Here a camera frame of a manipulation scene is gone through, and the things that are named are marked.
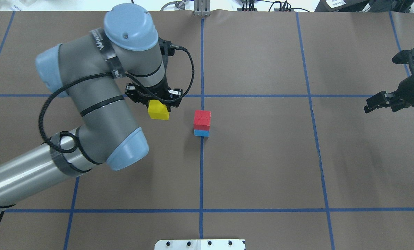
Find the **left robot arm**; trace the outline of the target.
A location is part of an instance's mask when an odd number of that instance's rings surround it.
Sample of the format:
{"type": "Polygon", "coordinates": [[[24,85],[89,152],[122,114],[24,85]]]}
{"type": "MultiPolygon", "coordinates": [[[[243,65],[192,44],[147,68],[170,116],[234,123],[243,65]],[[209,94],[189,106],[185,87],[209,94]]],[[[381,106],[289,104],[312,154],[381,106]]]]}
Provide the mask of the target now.
{"type": "Polygon", "coordinates": [[[134,103],[159,101],[170,111],[187,94],[168,86],[168,57],[176,50],[188,53],[159,37],[146,9],[123,3],[105,14],[102,27],[39,54],[36,70],[51,91],[37,122],[42,144],[0,165],[0,213],[98,165],[118,171],[144,158],[147,140],[116,79],[131,80],[125,95],[134,103]],[[48,136],[45,114],[58,97],[70,97],[84,123],[48,136]]]}

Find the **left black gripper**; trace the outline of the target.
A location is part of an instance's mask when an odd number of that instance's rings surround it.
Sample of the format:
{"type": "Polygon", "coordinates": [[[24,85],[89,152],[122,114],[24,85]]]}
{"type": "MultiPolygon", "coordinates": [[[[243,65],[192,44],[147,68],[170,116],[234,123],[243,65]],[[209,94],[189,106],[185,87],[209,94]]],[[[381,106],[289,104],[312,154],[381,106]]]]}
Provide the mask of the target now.
{"type": "Polygon", "coordinates": [[[145,87],[142,89],[142,92],[141,88],[137,87],[133,83],[129,83],[125,87],[125,95],[136,104],[140,103],[143,105],[147,105],[149,92],[151,92],[158,98],[165,100],[164,104],[167,107],[169,107],[169,109],[178,108],[180,106],[180,98],[184,93],[183,89],[180,88],[171,89],[168,85],[166,75],[164,75],[164,77],[161,81],[158,82],[158,84],[151,87],[145,87]]]}

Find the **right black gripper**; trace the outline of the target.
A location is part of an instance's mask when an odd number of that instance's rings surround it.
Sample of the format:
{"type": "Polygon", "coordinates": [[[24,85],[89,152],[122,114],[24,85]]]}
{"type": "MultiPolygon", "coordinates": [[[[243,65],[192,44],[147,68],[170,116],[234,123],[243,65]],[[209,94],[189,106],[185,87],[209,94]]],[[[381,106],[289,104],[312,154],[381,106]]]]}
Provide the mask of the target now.
{"type": "Polygon", "coordinates": [[[364,112],[366,114],[380,108],[391,107],[393,112],[408,107],[414,107],[414,71],[412,75],[400,82],[393,93],[381,91],[366,100],[364,112]]]}

